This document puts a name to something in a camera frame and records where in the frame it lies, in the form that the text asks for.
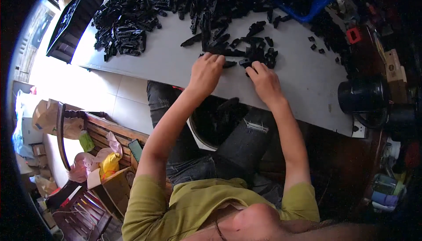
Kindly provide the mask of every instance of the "table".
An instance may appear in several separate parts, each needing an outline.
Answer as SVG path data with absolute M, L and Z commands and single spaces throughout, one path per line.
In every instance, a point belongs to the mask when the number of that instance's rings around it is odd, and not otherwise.
M 283 17 L 286 14 L 275 9 L 273 17 L 278 15 Z M 192 37 L 188 15 L 185 20 L 179 20 L 177 14 L 169 12 L 167 17 L 159 19 L 162 29 L 147 33 L 146 50 L 140 57 L 118 54 L 108 62 L 104 62 L 103 49 L 94 49 L 97 30 L 88 25 L 71 64 L 186 87 L 192 64 L 202 53 L 201 44 L 180 47 L 182 42 Z M 231 35 L 229 42 L 245 36 L 249 26 L 260 20 L 267 20 L 265 12 L 250 12 L 247 17 L 234 19 L 226 31 Z M 338 85 L 346 81 L 347 75 L 344 67 L 335 62 L 338 55 L 327 51 L 322 39 L 295 20 L 281 22 L 277 29 L 267 23 L 265 30 L 256 36 L 269 36 L 274 40 L 274 49 L 278 50 L 274 70 L 295 118 L 351 136 L 352 117 L 341 111 L 337 100 Z M 310 49 L 310 36 L 314 36 L 319 49 L 325 49 L 325 54 Z M 246 46 L 241 43 L 237 48 L 244 51 Z M 240 59 L 243 58 L 227 57 L 227 60 Z M 246 77 L 245 70 L 238 65 L 223 71 L 212 94 L 228 99 L 239 97 L 242 103 L 268 110 L 257 96 L 251 80 Z

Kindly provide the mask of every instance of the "smartphone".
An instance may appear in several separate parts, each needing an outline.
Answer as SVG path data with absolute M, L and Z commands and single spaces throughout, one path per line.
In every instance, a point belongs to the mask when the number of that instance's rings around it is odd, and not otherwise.
M 132 152 L 132 155 L 136 159 L 136 161 L 139 163 L 140 156 L 142 154 L 142 147 L 140 146 L 139 140 L 134 139 L 129 144 L 128 147 L 130 151 Z

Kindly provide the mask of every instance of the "ripped jeans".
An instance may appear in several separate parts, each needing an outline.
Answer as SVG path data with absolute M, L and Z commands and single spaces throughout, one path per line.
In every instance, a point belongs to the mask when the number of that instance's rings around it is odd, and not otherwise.
M 148 81 L 148 102 L 154 128 L 180 93 L 171 85 Z M 276 130 L 277 125 L 271 112 L 251 108 L 244 121 L 213 152 L 200 149 L 185 124 L 169 154 L 167 177 L 173 186 L 202 179 L 241 178 L 246 181 L 249 189 L 281 209 L 283 186 L 257 172 Z

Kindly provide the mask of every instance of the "black tray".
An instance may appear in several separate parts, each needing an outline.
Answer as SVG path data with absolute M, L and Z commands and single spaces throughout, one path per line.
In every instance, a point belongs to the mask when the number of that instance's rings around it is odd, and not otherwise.
M 70 63 L 82 34 L 103 1 L 72 0 L 67 4 L 51 36 L 46 55 Z M 62 25 L 65 18 L 69 21 Z

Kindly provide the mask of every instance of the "hand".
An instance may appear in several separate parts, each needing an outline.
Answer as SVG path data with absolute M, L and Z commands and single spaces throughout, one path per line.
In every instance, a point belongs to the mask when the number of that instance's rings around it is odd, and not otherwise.
M 190 82 L 186 89 L 202 102 L 217 86 L 225 61 L 223 55 L 217 54 L 205 53 L 199 57 L 192 66 Z
M 256 93 L 267 107 L 271 110 L 276 103 L 285 101 L 276 73 L 258 61 L 253 62 L 252 67 L 246 67 L 246 72 L 254 83 Z

